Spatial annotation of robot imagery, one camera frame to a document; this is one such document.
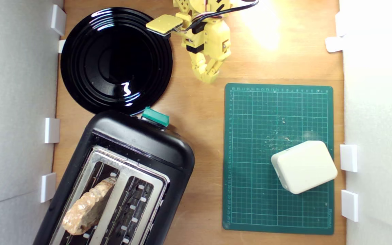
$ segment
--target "white wall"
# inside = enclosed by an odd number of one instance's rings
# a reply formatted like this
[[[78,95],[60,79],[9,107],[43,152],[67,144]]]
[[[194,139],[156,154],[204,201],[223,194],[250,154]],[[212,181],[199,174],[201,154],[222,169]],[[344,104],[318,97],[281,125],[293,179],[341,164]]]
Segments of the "white wall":
[[[344,36],[345,142],[358,145],[359,222],[347,221],[348,245],[392,244],[392,0],[340,0],[350,16]]]
[[[43,143],[56,106],[53,3],[63,1],[0,0],[0,244],[31,244],[49,205],[39,188],[53,157]]]

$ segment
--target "white plastic block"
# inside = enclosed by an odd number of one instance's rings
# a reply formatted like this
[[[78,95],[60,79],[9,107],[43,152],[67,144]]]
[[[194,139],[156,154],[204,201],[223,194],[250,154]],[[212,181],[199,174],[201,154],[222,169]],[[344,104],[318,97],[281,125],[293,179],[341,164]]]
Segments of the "white plastic block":
[[[45,143],[58,143],[60,141],[60,120],[45,118]]]
[[[59,54],[62,53],[64,44],[66,43],[66,39],[59,41]]]
[[[51,28],[60,36],[64,36],[66,29],[66,13],[56,4],[52,7]]]
[[[282,186],[293,194],[333,180],[337,168],[322,141],[305,141],[271,158]]]
[[[358,172],[358,146],[340,145],[341,169]]]
[[[358,194],[341,190],[341,215],[358,222]]]
[[[40,202],[44,203],[54,197],[57,174],[50,173],[42,175],[42,191],[40,193]]]
[[[335,15],[337,37],[342,37],[347,34],[349,24],[348,17],[344,12],[340,11]]]
[[[326,50],[329,53],[341,51],[344,48],[344,42],[342,37],[327,37],[325,39]]]

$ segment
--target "cable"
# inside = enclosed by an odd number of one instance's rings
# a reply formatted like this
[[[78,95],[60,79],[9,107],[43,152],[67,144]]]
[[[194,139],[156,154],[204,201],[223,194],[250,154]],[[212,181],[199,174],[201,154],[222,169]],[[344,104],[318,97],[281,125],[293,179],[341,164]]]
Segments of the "cable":
[[[235,11],[240,11],[240,10],[244,10],[244,9],[248,9],[250,7],[253,7],[255,5],[257,5],[259,2],[259,0],[255,0],[252,3],[248,4],[248,5],[244,5],[244,6],[240,6],[240,7],[235,7],[235,8],[231,8],[231,9],[227,9],[227,10],[223,10],[223,11],[219,11],[219,12],[214,12],[214,13],[210,13],[210,14],[204,14],[201,18],[199,18],[198,20],[196,20],[195,22],[191,23],[191,25],[189,27],[187,27],[187,29],[185,29],[184,31],[188,31],[190,29],[193,29],[196,25],[199,25],[199,23],[202,22],[202,20],[205,20],[207,18],[211,18],[211,17],[215,17],[215,16],[219,16],[221,14],[227,14],[227,13],[231,13],[231,12],[235,12]]]

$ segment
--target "toaster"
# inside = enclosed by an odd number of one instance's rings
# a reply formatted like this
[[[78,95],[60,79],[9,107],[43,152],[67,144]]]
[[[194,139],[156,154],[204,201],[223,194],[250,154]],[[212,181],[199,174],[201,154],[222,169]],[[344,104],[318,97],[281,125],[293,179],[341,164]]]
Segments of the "toaster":
[[[88,123],[50,202],[33,245],[162,244],[194,166],[190,146],[167,129],[168,117],[96,114]],[[62,227],[69,208],[100,181],[115,177],[99,222],[84,234]]]

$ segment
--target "black plate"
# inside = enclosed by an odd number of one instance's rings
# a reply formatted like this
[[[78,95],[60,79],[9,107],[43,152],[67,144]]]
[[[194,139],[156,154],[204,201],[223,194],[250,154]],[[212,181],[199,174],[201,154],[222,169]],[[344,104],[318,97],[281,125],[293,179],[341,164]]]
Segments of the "black plate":
[[[78,104],[92,113],[134,115],[160,98],[172,74],[172,49],[168,39],[146,29],[151,20],[114,7],[73,28],[61,53],[61,75]]]

